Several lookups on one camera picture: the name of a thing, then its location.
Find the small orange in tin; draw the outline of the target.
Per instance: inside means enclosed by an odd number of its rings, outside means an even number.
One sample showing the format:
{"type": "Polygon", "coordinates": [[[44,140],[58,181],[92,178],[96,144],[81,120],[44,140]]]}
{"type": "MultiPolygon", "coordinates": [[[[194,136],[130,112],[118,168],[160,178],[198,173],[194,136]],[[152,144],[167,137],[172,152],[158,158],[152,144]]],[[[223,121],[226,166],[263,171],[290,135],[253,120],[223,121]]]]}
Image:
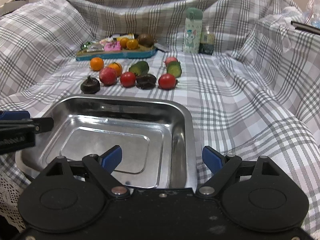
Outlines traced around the small orange in tin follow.
{"type": "Polygon", "coordinates": [[[120,42],[120,46],[122,49],[126,49],[127,48],[127,42],[129,41],[128,38],[122,38],[119,42],[120,42]]]}
{"type": "Polygon", "coordinates": [[[139,47],[139,43],[136,39],[130,39],[126,43],[126,48],[128,50],[136,50],[139,47]]]}

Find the pink snack packet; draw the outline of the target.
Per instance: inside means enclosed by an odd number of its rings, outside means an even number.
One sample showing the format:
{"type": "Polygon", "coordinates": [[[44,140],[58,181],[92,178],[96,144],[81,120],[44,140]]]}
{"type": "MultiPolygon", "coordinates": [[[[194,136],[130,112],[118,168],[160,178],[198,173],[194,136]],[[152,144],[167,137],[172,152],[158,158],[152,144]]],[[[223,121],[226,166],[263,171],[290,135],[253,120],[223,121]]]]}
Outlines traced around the pink snack packet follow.
{"type": "Polygon", "coordinates": [[[121,45],[119,41],[107,42],[104,45],[104,51],[111,52],[111,51],[121,51],[121,45]]]}

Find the small green jar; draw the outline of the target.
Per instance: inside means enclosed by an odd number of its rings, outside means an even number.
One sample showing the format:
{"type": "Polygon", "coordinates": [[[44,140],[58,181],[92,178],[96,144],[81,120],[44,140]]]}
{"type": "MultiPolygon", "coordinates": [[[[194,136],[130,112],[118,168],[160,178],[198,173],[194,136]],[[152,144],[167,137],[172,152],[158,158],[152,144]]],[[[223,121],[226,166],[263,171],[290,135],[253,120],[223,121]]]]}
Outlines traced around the small green jar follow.
{"type": "Polygon", "coordinates": [[[214,42],[215,35],[213,33],[203,32],[200,39],[199,53],[212,55],[214,51],[214,42]]]}

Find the silver foil wrapper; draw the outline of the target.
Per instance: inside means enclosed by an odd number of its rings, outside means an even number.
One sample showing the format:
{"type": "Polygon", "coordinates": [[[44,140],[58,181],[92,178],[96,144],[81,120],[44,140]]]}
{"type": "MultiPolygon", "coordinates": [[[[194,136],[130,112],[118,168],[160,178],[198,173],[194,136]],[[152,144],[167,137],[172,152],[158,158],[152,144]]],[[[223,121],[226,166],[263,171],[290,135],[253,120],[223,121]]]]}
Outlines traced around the silver foil wrapper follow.
{"type": "Polygon", "coordinates": [[[165,52],[165,53],[167,53],[167,52],[170,51],[170,49],[169,49],[167,46],[162,45],[162,44],[160,44],[160,43],[158,43],[158,42],[156,42],[156,43],[154,44],[154,46],[155,46],[158,50],[161,50],[161,51],[163,51],[163,52],[165,52]]]}

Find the red cherry tomato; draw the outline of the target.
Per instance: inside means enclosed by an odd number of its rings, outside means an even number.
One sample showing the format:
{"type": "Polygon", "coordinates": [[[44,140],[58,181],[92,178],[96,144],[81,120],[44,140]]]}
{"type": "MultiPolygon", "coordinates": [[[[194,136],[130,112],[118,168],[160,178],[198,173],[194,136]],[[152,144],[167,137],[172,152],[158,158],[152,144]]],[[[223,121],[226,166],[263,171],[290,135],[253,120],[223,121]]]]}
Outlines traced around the red cherry tomato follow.
{"type": "Polygon", "coordinates": [[[120,76],[120,83],[125,88],[130,88],[136,85],[136,76],[132,72],[125,72],[120,76]]]}
{"type": "Polygon", "coordinates": [[[176,87],[178,80],[172,74],[163,74],[158,80],[160,89],[171,90],[176,87]]]}

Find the green foil candy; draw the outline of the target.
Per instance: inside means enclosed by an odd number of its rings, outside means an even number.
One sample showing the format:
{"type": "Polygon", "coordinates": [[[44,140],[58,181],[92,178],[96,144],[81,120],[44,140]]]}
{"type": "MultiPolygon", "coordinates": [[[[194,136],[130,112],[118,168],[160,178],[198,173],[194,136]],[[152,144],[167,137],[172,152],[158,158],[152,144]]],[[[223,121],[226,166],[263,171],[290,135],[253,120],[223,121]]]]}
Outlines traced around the green foil candy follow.
{"type": "Polygon", "coordinates": [[[84,43],[80,46],[80,49],[81,49],[81,50],[87,49],[91,44],[92,44],[92,42],[84,42],[84,43]]]}

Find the brown kiwi fruit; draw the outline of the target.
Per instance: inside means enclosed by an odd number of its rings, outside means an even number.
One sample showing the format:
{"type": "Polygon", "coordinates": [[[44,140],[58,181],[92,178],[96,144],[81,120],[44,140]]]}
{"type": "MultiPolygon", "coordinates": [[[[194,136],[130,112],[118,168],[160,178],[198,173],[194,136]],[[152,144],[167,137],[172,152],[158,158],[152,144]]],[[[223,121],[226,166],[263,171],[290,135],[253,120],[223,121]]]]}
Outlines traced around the brown kiwi fruit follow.
{"type": "Polygon", "coordinates": [[[152,47],[155,43],[153,36],[150,34],[140,34],[137,37],[137,41],[140,45],[148,48],[152,47]]]}

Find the orange tangerine with stem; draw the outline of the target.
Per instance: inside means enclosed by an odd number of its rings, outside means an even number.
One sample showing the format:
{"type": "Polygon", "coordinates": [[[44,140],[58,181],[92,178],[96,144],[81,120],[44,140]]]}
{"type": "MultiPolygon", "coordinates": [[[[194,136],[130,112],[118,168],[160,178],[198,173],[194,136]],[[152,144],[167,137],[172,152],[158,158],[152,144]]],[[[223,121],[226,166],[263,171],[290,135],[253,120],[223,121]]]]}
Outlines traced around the orange tangerine with stem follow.
{"type": "Polygon", "coordinates": [[[118,62],[112,62],[111,64],[108,65],[108,68],[114,69],[117,72],[117,77],[120,77],[121,74],[123,73],[123,67],[118,62]]]}

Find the large red radish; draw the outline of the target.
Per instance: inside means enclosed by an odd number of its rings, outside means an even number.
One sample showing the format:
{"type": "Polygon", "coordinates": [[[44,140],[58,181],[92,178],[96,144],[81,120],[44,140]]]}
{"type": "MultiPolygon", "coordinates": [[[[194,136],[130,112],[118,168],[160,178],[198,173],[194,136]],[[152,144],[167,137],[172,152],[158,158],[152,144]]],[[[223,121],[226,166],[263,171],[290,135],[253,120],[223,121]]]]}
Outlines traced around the large red radish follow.
{"type": "Polygon", "coordinates": [[[103,68],[99,72],[99,80],[105,86],[114,85],[117,81],[117,72],[113,68],[103,68]]]}

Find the blue gold snack tin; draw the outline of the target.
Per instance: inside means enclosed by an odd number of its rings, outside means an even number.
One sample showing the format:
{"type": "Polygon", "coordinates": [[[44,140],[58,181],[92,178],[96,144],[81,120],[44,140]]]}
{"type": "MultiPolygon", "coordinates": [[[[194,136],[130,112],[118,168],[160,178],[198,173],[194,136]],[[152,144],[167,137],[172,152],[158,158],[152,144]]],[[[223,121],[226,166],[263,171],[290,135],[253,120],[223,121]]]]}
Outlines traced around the blue gold snack tin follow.
{"type": "Polygon", "coordinates": [[[137,50],[119,50],[119,51],[78,51],[76,53],[76,61],[90,61],[95,57],[105,59],[147,59],[157,53],[156,47],[146,48],[141,46],[137,50]]]}

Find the stainless steel tray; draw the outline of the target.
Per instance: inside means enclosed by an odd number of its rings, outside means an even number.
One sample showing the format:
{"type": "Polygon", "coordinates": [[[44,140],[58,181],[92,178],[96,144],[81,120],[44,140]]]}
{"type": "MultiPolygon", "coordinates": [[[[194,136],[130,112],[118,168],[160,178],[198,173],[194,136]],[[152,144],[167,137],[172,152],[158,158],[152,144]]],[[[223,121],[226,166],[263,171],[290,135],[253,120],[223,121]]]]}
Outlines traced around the stainless steel tray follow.
{"type": "Polygon", "coordinates": [[[54,158],[79,161],[113,146],[123,152],[113,176],[139,188],[197,187],[191,113],[165,100],[74,95],[49,107],[50,132],[36,136],[33,148],[18,151],[17,167],[35,178],[54,158]]]}

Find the white green cartoon bottle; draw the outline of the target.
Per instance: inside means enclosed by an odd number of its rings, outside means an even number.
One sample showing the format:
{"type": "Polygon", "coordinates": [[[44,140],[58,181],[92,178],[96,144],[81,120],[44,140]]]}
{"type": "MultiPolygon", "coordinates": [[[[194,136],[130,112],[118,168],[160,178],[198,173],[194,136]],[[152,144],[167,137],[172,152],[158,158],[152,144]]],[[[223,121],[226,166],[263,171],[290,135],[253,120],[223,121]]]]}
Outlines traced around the white green cartoon bottle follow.
{"type": "Polygon", "coordinates": [[[199,52],[202,33],[203,12],[197,8],[186,10],[183,51],[196,54],[199,52]]]}

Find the small pink radish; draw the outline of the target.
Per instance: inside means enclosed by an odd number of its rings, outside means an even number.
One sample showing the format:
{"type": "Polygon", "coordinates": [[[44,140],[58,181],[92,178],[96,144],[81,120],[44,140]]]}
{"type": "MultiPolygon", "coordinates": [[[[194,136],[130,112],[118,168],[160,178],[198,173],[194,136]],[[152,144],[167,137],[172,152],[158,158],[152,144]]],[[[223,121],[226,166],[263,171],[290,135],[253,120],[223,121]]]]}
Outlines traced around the small pink radish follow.
{"type": "Polygon", "coordinates": [[[164,63],[165,63],[165,65],[166,65],[166,67],[169,65],[169,63],[171,63],[171,62],[177,62],[178,61],[178,59],[176,59],[175,57],[167,57],[166,59],[165,59],[165,61],[164,61],[164,63]]]}

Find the cucumber piece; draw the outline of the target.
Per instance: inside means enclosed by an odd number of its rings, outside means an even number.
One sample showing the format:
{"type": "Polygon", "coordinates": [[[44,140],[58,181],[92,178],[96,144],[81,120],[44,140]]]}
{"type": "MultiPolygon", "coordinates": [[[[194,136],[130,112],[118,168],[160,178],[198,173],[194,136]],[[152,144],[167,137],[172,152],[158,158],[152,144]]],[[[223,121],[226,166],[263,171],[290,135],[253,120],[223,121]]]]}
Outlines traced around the cucumber piece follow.
{"type": "Polygon", "coordinates": [[[167,74],[171,74],[178,78],[182,75],[181,64],[178,61],[172,61],[167,65],[167,74]]]}
{"type": "Polygon", "coordinates": [[[146,61],[139,61],[129,68],[129,72],[135,74],[135,76],[148,74],[149,64],[146,61]]]}

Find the dark water chestnut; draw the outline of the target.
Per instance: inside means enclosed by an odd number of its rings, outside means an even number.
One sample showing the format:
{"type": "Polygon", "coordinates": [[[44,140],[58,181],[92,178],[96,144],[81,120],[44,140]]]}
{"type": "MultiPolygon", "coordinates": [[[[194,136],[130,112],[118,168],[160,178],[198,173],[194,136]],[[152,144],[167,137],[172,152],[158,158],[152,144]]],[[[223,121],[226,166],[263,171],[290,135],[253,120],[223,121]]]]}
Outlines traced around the dark water chestnut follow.
{"type": "Polygon", "coordinates": [[[80,89],[85,94],[95,94],[100,90],[100,82],[95,77],[89,75],[80,85],[80,89]]]}
{"type": "Polygon", "coordinates": [[[152,74],[140,75],[136,78],[136,86],[140,89],[152,89],[156,86],[156,81],[152,74]]]}

